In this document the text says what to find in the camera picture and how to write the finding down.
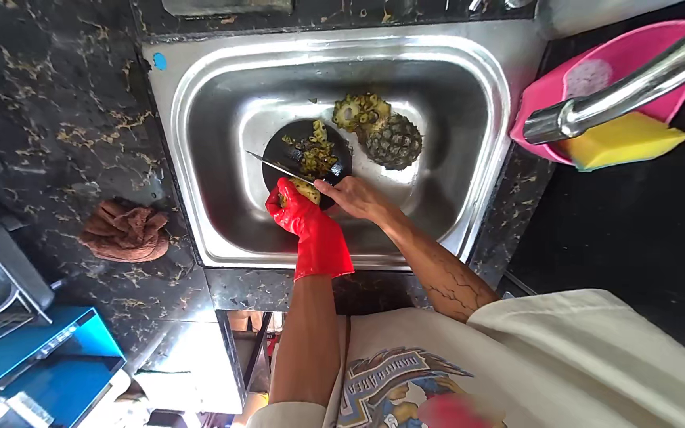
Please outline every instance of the knife blade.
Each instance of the knife blade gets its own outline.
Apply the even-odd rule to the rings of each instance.
[[[276,170],[280,170],[281,172],[283,172],[283,173],[289,175],[290,177],[297,178],[298,180],[303,180],[303,181],[305,181],[306,183],[310,184],[311,186],[314,185],[314,182],[313,182],[313,181],[308,180],[308,179],[305,178],[305,177],[301,177],[300,175],[297,175],[296,173],[294,173],[294,172],[288,170],[287,168],[285,168],[285,167],[283,167],[283,166],[281,166],[281,165],[273,164],[273,163],[269,162],[268,160],[265,160],[261,155],[256,155],[255,153],[253,153],[252,151],[249,151],[249,150],[245,150],[245,151],[246,151],[247,153],[251,154],[255,159],[258,159],[259,161],[263,162],[264,164],[269,165],[271,168],[274,168],[274,169],[276,169]]]

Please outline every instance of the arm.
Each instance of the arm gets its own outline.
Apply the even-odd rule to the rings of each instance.
[[[286,207],[279,203],[284,195]],[[329,404],[340,364],[332,278],[353,272],[339,225],[281,178],[266,200],[274,221],[298,236],[295,285],[276,355],[269,403]]]
[[[364,180],[346,177],[335,187],[321,180],[314,185],[351,216],[380,226],[406,258],[435,311],[467,322],[478,308],[498,300],[485,281]]]
[[[337,315],[329,275],[312,275],[295,281],[279,349],[269,403],[302,401],[326,407],[340,363]]]

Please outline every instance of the white t-shirt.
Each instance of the white t-shirt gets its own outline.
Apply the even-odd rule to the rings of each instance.
[[[248,428],[422,428],[419,406],[449,393],[494,428],[685,426],[685,348],[604,290],[493,302],[466,325],[350,317],[344,360],[326,408],[270,404]]]

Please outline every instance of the brown towel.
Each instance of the brown towel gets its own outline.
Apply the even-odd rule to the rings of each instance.
[[[94,256],[130,263],[159,258],[168,250],[163,212],[140,206],[127,209],[112,199],[103,200],[78,236]]]

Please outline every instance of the sleeve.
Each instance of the sleeve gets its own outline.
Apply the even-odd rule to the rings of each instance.
[[[275,403],[255,412],[245,428],[320,428],[327,408],[315,403]]]
[[[585,391],[607,387],[685,426],[685,348],[608,291],[493,302],[467,324],[539,367],[553,358],[548,369],[574,374]]]

